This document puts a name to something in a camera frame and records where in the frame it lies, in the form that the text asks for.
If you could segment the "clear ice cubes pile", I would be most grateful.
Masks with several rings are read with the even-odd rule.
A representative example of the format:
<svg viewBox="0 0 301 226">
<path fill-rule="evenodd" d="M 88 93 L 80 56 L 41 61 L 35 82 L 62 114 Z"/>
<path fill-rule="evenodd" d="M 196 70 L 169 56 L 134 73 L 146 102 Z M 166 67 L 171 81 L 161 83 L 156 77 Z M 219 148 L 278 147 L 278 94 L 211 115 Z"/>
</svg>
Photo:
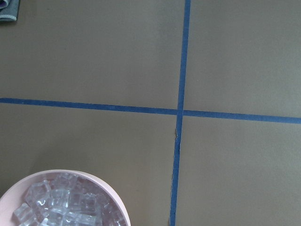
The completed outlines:
<svg viewBox="0 0 301 226">
<path fill-rule="evenodd" d="M 60 173 L 29 186 L 13 211 L 18 226 L 126 226 L 122 210 L 99 185 Z"/>
</svg>

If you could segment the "pink bowl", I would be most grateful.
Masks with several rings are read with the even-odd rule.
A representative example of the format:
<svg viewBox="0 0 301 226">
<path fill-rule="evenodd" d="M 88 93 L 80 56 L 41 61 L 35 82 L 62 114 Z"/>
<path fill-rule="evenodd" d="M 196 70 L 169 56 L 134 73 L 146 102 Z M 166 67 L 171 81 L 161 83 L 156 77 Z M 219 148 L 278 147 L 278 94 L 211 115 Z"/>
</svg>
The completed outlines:
<svg viewBox="0 0 301 226">
<path fill-rule="evenodd" d="M 13 211 L 23 203 L 24 196 L 29 186 L 44 179 L 54 179 L 60 173 L 70 173 L 78 175 L 92 181 L 93 183 L 101 187 L 118 206 L 119 210 L 124 216 L 126 225 L 131 225 L 129 215 L 123 201 L 109 184 L 89 173 L 66 169 L 40 171 L 26 176 L 25 178 L 12 185 L 0 199 L 0 224 L 2 226 L 16 226 L 17 221 L 15 217 L 13 217 Z"/>
</svg>

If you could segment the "folded grey cloth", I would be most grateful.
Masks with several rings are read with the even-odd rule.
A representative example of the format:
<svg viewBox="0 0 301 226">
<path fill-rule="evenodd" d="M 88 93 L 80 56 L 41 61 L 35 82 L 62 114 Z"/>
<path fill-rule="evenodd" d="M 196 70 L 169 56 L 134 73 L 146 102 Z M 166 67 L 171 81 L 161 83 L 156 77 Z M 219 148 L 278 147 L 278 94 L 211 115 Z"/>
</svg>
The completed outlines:
<svg viewBox="0 0 301 226">
<path fill-rule="evenodd" d="M 20 0 L 0 0 L 0 21 L 16 22 Z"/>
</svg>

